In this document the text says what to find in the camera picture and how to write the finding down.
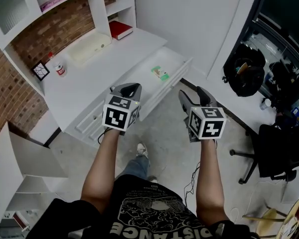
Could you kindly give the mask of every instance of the wire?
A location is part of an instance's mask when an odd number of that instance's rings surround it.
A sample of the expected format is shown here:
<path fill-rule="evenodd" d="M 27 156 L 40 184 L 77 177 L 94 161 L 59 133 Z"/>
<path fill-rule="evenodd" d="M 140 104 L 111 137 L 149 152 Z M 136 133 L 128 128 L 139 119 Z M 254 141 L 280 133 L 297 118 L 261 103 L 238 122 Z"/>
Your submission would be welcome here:
<path fill-rule="evenodd" d="M 251 203 L 251 199 L 252 199 L 253 194 L 254 194 L 254 192 L 256 191 L 257 185 L 258 185 L 259 183 L 261 183 L 261 182 L 263 182 L 263 183 L 269 183 L 269 184 L 271 184 L 271 185 L 276 186 L 276 185 L 277 185 L 278 183 L 280 183 L 281 181 L 282 181 L 282 180 L 280 180 L 279 182 L 277 182 L 277 183 L 275 183 L 275 184 L 274 184 L 274 183 L 271 183 L 271 182 L 269 182 L 269 181 L 259 181 L 259 182 L 257 182 L 256 185 L 255 185 L 255 187 L 254 187 L 253 193 L 252 193 L 251 196 L 250 196 L 249 204 L 248 204 L 248 207 L 247 207 L 247 209 L 246 209 L 244 215 L 246 215 L 247 212 L 248 212 L 248 209 L 249 209 L 249 207 L 250 207 L 250 203 Z M 240 221 L 243 219 L 243 217 L 241 217 L 241 219 L 237 221 L 238 216 L 239 216 L 239 209 L 238 209 L 237 207 L 234 207 L 234 208 L 232 208 L 232 209 L 230 210 L 230 220 L 231 220 L 231 221 L 232 221 L 231 212 L 232 212 L 234 209 L 237 210 L 237 217 L 236 217 L 236 220 L 235 220 L 235 222 L 234 222 L 234 224 L 236 224 L 237 222 L 240 222 Z"/>
<path fill-rule="evenodd" d="M 101 144 L 101 143 L 100 143 L 100 138 L 102 137 L 102 135 L 104 135 L 107 131 L 110 131 L 110 130 L 112 130 L 112 129 L 113 129 L 113 128 L 108 127 L 107 129 L 104 130 L 104 132 L 103 132 L 102 134 L 100 134 L 100 136 L 99 136 L 99 138 L 98 138 L 98 143 L 99 143 L 99 144 Z"/>
<path fill-rule="evenodd" d="M 194 171 L 194 172 L 192 173 L 192 175 L 191 175 L 191 181 L 190 181 L 190 183 L 188 183 L 188 184 L 184 187 L 184 200 L 185 200 L 185 205 L 186 205 L 186 207 L 187 207 L 187 194 L 190 193 L 190 194 L 194 195 L 195 176 L 196 176 L 196 172 L 197 172 L 197 170 L 198 170 L 199 168 L 200 168 L 200 162 L 197 163 L 197 165 L 196 165 L 196 169 L 195 169 L 195 171 Z M 191 185 L 191 189 L 190 189 L 190 191 L 186 191 L 186 193 L 185 193 L 185 189 L 186 189 L 189 185 Z"/>

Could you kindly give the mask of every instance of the brick wall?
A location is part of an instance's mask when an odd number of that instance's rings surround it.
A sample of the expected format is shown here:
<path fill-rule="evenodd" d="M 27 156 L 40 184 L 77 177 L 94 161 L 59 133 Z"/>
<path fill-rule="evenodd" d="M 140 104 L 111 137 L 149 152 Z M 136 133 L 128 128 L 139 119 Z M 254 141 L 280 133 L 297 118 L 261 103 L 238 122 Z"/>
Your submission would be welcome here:
<path fill-rule="evenodd" d="M 0 50 L 0 130 L 9 121 L 15 130 L 27 134 L 46 111 L 43 98 L 23 79 Z"/>
<path fill-rule="evenodd" d="M 93 28 L 88 0 L 68 0 L 29 25 L 12 45 L 31 69 L 40 60 L 46 63 L 50 51 L 57 54 Z"/>

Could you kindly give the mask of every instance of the red book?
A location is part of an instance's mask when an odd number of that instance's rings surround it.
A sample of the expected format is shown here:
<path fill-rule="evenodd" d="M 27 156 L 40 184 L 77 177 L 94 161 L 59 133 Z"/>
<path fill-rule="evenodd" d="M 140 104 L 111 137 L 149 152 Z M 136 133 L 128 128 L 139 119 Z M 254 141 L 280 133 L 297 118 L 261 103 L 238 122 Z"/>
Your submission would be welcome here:
<path fill-rule="evenodd" d="M 129 25 L 120 23 L 118 21 L 111 21 L 109 23 L 110 25 L 110 30 L 111 30 L 111 35 L 113 38 L 120 40 L 123 37 L 127 36 L 128 34 L 133 32 L 133 28 Z"/>

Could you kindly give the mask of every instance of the picture frame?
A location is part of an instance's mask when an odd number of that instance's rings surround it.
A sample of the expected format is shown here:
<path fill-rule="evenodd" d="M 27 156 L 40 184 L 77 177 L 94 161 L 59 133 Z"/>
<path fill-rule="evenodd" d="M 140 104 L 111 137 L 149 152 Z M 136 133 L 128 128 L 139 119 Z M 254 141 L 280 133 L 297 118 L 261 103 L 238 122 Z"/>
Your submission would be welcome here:
<path fill-rule="evenodd" d="M 41 60 L 32 67 L 31 71 L 35 74 L 39 81 L 42 81 L 50 73 Z"/>

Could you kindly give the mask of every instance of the concrete floor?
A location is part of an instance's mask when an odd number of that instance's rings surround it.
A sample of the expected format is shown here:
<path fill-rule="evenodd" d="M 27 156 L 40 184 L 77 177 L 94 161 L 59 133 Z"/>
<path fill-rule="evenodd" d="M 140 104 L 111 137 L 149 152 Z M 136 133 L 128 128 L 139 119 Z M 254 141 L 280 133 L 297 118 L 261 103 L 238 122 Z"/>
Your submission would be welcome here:
<path fill-rule="evenodd" d="M 124 169 L 130 159 L 134 158 L 136 145 L 142 141 L 149 151 L 151 161 L 149 175 L 155 175 L 160 184 L 184 198 L 183 188 L 190 182 L 191 174 L 200 159 L 200 144 L 189 143 L 183 122 L 186 114 L 178 101 L 180 89 L 184 90 L 193 101 L 199 102 L 193 90 L 178 83 L 143 122 L 137 122 L 124 137 L 120 137 L 116 175 Z M 65 133 L 58 135 L 50 148 L 69 176 L 69 180 L 60 186 L 57 192 L 58 197 L 65 201 L 79 199 L 85 176 L 97 149 Z M 246 185 L 240 185 L 238 180 L 245 176 L 251 160 L 230 156 L 230 149 L 250 153 L 253 151 L 250 138 L 245 136 L 245 130 L 233 119 L 228 118 L 217 148 L 227 216 L 232 221 L 237 220 L 238 224 L 249 225 L 251 230 L 255 231 L 257 222 L 242 219 L 249 204 L 247 214 L 256 217 L 261 217 L 266 211 L 265 203 L 281 212 L 288 213 L 292 205 L 281 203 L 284 182 L 260 178 L 258 169 L 256 169 L 249 182 Z M 195 213 L 195 196 L 189 194 L 187 203 L 188 208 Z M 279 225 L 273 228 L 273 233 L 277 232 Z"/>

